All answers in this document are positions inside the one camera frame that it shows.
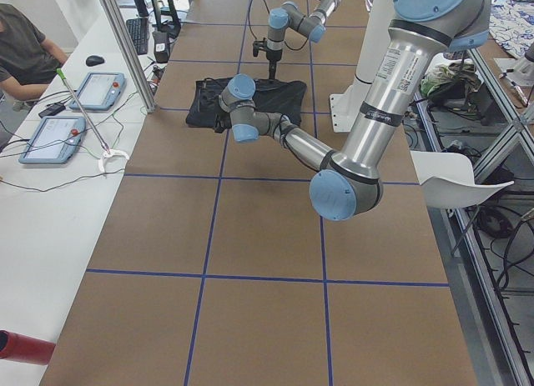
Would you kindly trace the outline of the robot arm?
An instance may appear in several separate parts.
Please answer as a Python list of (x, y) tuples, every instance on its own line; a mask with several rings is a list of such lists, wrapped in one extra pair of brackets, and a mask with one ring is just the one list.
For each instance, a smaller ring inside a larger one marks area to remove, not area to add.
[(264, 41), (266, 57), (269, 61), (269, 79), (275, 79), (276, 66), (282, 58), (285, 33), (288, 28), (306, 37), (313, 43), (319, 42), (325, 33), (328, 17), (339, 7), (341, 0), (318, 0), (315, 10), (306, 15), (293, 2), (283, 3), (269, 15), (269, 29)]
[(362, 100), (344, 96), (350, 133), (335, 150), (281, 113), (255, 107), (254, 80), (234, 76), (218, 96), (235, 141), (269, 136), (315, 171), (310, 200), (331, 221), (374, 208), (382, 196), (379, 161), (412, 102), (432, 58), (482, 45), (491, 0), (372, 0), (363, 48), (375, 54), (375, 76)]

